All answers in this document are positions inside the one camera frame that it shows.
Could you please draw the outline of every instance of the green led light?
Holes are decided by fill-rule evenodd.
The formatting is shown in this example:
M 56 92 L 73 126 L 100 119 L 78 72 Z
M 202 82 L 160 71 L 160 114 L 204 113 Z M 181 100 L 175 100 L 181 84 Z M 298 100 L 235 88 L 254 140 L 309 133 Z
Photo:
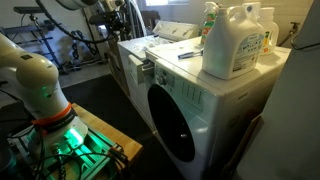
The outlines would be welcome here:
M 75 129 L 70 129 L 70 133 L 77 139 L 77 144 L 83 143 L 83 138 L 80 136 L 80 134 Z

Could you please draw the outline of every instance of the dark floor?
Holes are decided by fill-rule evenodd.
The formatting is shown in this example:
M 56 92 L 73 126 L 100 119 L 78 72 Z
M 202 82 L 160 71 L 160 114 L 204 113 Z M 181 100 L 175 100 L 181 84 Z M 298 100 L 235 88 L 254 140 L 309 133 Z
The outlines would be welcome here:
M 111 75 L 64 88 L 63 92 L 71 103 L 79 104 L 143 145 L 143 152 L 131 166 L 130 179 L 183 179 L 158 140 L 152 135 L 148 126 Z M 0 110 L 0 120 L 23 118 L 23 113 L 15 111 L 19 107 L 19 104 L 12 104 L 2 108 Z M 21 122 L 2 123 L 1 128 L 7 133 L 12 127 L 19 124 Z

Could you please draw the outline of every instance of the spray bottle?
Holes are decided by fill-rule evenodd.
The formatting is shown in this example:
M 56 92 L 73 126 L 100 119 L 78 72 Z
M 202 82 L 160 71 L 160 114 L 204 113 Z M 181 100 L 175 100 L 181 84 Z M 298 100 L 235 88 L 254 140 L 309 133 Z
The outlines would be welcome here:
M 206 9 L 204 12 L 206 13 L 206 17 L 202 25 L 200 44 L 205 43 L 207 35 L 210 29 L 212 28 L 212 26 L 214 25 L 216 15 L 219 10 L 219 6 L 214 2 L 206 2 L 205 5 L 206 5 Z

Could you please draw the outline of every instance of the white washing machine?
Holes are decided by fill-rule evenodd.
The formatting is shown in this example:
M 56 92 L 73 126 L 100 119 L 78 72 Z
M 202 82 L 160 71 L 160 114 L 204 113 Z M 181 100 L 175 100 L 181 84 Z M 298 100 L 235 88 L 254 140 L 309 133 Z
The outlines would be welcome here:
M 146 36 L 118 42 L 130 100 L 151 131 L 154 131 L 155 127 L 149 111 L 145 82 L 153 81 L 154 64 L 146 58 L 145 51 L 158 44 L 169 44 L 196 37 L 198 25 L 159 21 L 153 32 L 160 37 Z
M 251 72 L 225 81 L 201 70 L 201 56 L 178 60 L 186 43 L 199 50 L 196 38 L 147 51 L 155 63 L 148 102 L 156 135 L 185 179 L 213 179 L 262 111 L 290 50 L 277 48 Z

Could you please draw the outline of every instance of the washer control panel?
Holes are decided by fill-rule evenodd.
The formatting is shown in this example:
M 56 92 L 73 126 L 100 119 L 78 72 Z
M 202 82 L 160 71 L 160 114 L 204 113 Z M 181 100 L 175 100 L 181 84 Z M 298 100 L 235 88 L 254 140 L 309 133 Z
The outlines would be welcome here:
M 186 100 L 199 109 L 202 109 L 202 98 L 205 90 L 197 85 L 175 75 L 168 70 L 156 65 L 155 81 L 170 94 Z

